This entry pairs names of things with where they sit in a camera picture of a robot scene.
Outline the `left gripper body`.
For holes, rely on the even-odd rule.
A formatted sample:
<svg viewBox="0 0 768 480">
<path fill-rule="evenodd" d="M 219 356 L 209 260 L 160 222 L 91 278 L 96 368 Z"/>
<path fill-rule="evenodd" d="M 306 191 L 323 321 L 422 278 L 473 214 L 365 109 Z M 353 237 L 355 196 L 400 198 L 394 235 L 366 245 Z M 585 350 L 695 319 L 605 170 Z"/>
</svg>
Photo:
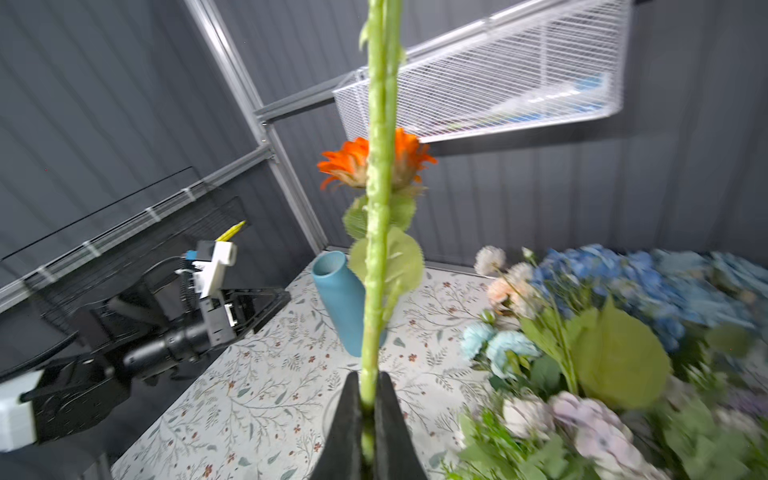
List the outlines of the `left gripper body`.
<svg viewBox="0 0 768 480">
<path fill-rule="evenodd" d="M 282 288 L 223 289 L 200 299 L 212 345 L 230 345 L 257 333 L 291 300 Z"/>
</svg>

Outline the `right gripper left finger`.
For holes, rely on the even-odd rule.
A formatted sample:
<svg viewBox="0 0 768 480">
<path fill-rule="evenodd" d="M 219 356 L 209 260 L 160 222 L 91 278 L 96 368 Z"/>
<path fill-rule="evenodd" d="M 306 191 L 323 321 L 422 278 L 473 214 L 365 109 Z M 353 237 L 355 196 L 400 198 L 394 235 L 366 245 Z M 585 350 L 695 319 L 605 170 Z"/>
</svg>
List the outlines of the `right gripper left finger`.
<svg viewBox="0 0 768 480">
<path fill-rule="evenodd" d="M 362 427 L 359 376 L 357 372 L 351 372 L 341 390 L 330 431 L 310 475 L 311 480 L 363 478 Z"/>
</svg>

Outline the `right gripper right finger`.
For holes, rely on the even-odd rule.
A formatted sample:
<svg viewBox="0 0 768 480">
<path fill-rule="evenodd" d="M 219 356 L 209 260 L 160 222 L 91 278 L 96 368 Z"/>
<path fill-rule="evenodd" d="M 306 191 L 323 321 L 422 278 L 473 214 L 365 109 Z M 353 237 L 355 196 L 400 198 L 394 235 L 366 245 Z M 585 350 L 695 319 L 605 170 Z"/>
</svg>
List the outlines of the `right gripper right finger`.
<svg viewBox="0 0 768 480">
<path fill-rule="evenodd" d="M 374 406 L 375 456 L 373 478 L 427 480 L 405 423 L 398 398 L 386 372 L 380 372 Z"/>
</svg>

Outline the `orange gerbera flower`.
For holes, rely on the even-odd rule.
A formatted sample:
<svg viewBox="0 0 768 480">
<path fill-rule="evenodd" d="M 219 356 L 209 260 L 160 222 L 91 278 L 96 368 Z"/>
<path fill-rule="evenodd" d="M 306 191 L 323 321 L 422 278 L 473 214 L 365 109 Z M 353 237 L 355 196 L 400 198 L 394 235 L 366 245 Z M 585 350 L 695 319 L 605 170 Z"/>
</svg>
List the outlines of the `orange gerbera flower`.
<svg viewBox="0 0 768 480">
<path fill-rule="evenodd" d="M 404 50 L 400 43 L 401 1 L 370 1 L 360 43 L 368 50 L 369 159 L 367 160 L 367 230 L 363 285 L 364 303 L 359 372 L 362 414 L 359 440 L 362 475 L 376 470 L 375 400 L 379 351 L 385 325 L 385 279 L 388 265 L 392 174 L 395 161 L 397 76 Z"/>
</svg>

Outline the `lilac white flower bunch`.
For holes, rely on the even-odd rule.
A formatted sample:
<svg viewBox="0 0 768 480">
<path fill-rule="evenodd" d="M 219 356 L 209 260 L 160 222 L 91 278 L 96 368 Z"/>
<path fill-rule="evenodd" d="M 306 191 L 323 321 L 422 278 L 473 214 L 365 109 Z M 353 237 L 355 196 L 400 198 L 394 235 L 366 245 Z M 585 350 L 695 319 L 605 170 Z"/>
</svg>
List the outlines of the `lilac white flower bunch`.
<svg viewBox="0 0 768 480">
<path fill-rule="evenodd" d="M 459 416 L 459 452 L 447 479 L 667 479 L 604 403 L 567 391 L 547 401 L 499 396 Z"/>
</svg>

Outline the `blue hydrangea flower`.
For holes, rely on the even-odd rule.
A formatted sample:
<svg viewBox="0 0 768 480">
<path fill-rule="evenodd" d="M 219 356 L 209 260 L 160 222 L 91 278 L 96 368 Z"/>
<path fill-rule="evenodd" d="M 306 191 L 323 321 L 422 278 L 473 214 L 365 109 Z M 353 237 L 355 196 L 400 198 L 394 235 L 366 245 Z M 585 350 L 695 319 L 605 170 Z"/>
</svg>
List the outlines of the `blue hydrangea flower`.
<svg viewBox="0 0 768 480">
<path fill-rule="evenodd" d="M 695 326 L 729 324 L 767 335 L 767 270 L 732 253 L 620 254 L 600 244 L 552 250 L 531 284 L 566 318 L 611 298 L 650 326 L 669 353 Z"/>
</svg>

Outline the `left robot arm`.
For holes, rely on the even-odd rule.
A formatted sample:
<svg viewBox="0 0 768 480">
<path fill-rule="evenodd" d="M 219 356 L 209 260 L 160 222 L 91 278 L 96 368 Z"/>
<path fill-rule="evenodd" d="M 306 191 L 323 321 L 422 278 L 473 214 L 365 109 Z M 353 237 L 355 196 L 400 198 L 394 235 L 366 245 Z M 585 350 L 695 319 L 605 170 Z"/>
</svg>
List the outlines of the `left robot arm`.
<svg viewBox="0 0 768 480">
<path fill-rule="evenodd" d="M 69 321 L 91 352 L 51 354 L 42 365 L 2 373 L 1 450 L 92 428 L 130 398 L 134 381 L 153 383 L 258 332 L 289 300 L 282 288 L 224 289 L 200 300 L 186 293 L 170 318 L 139 282 L 80 307 Z"/>
</svg>

